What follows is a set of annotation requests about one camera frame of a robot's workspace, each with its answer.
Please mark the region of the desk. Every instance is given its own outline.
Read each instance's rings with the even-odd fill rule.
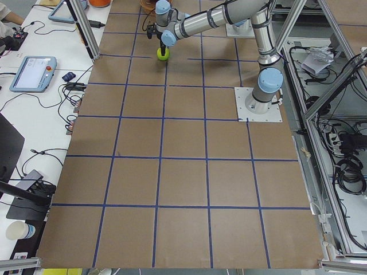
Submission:
[[[105,23],[110,10],[109,7],[98,9],[89,6],[87,9],[87,17]],[[41,32],[48,32],[52,29],[68,29],[73,30],[74,24],[53,22],[47,19],[51,10],[44,7],[34,7],[27,16],[23,26],[30,22],[39,20],[46,24],[46,27],[41,29]],[[34,30],[38,28],[37,23],[26,29],[29,35],[18,52],[10,52],[7,56],[0,58],[0,72],[16,72],[26,55],[35,56],[55,56],[57,58],[57,69],[51,80],[50,86],[44,93],[34,93],[40,98],[43,105],[49,106],[60,101],[58,95],[58,87],[65,84],[62,76],[70,70],[76,74],[78,79],[82,73],[92,65],[87,50],[81,43],[81,40],[76,32],[56,32],[45,36],[34,34]],[[102,37],[103,28],[93,29],[96,40],[99,43]],[[87,72],[80,82],[87,83],[90,76],[90,71]],[[9,86],[14,76],[0,76],[0,108],[4,103],[18,95],[9,91]],[[60,111],[64,117],[73,113],[73,107],[66,101]],[[25,137],[25,144],[18,162],[20,168],[23,162],[31,157],[33,153],[30,149],[44,150],[47,148],[68,148],[70,136],[67,136],[64,127],[64,121],[57,114],[57,107],[43,109],[38,104],[34,97],[20,96],[19,98],[8,103],[2,111],[2,114],[19,130]],[[62,161],[65,158],[65,151],[53,152]],[[45,180],[57,184],[61,166],[56,159],[47,156],[38,156],[32,160],[26,170],[38,170]],[[19,178],[16,171],[12,178]],[[11,203],[13,198],[6,194],[3,195],[1,201]],[[5,238],[5,231],[13,220],[6,219],[6,213],[9,207],[0,205],[0,260],[8,260],[14,248],[16,241],[9,241]]]
[[[0,66],[18,68],[25,56],[55,56],[57,68],[62,70],[86,70],[92,65],[79,34],[77,31],[71,33],[75,30],[75,25],[49,20],[50,11],[50,9],[35,6],[26,17],[23,26],[28,26],[33,21],[41,21],[46,26],[37,31],[38,33],[47,33],[55,29],[70,32],[52,32],[47,35],[35,34],[34,31],[42,26],[41,23],[35,22],[34,25],[25,28],[25,31],[29,34],[20,50],[1,57]],[[106,23],[109,11],[109,7],[99,9],[89,5],[85,12],[88,19]],[[93,28],[92,30],[99,44],[104,28]]]

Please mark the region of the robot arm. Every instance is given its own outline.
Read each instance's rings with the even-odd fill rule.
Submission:
[[[250,18],[259,51],[260,73],[257,86],[246,100],[247,108],[253,113],[266,113],[274,94],[283,84],[283,65],[278,62],[280,56],[269,15],[272,1],[227,0],[207,11],[189,16],[172,9],[167,0],[159,0],[155,6],[156,24],[153,27],[153,32],[161,42],[158,50],[164,56],[166,47],[174,46],[180,39]]]

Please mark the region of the charger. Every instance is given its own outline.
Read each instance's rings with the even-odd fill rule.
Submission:
[[[105,24],[104,23],[101,23],[99,21],[94,21],[94,20],[88,20],[89,21],[89,24],[92,28],[101,28],[101,27],[104,27]]]

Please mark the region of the screen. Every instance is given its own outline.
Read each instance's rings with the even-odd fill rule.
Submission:
[[[60,17],[60,18],[70,18],[71,14],[68,8],[68,5],[65,1],[63,1],[63,4],[60,5],[60,7],[55,11],[55,13],[52,15],[54,17]]]
[[[27,58],[15,88],[38,88],[50,58]]]

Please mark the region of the brown cardboard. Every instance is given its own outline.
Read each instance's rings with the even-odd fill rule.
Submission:
[[[263,218],[273,268],[318,268],[323,256],[310,210],[264,210]]]
[[[337,24],[367,25],[366,0],[326,0]]]
[[[90,268],[101,207],[53,206],[37,257],[43,268]]]
[[[236,121],[233,87],[257,81],[255,41],[220,27],[158,61],[139,11],[136,0],[112,3],[109,56],[89,79],[68,151],[77,156],[38,251],[44,267],[316,268],[321,245],[284,110],[283,123]]]
[[[236,121],[208,121],[210,158],[249,159],[251,157],[246,124]]]

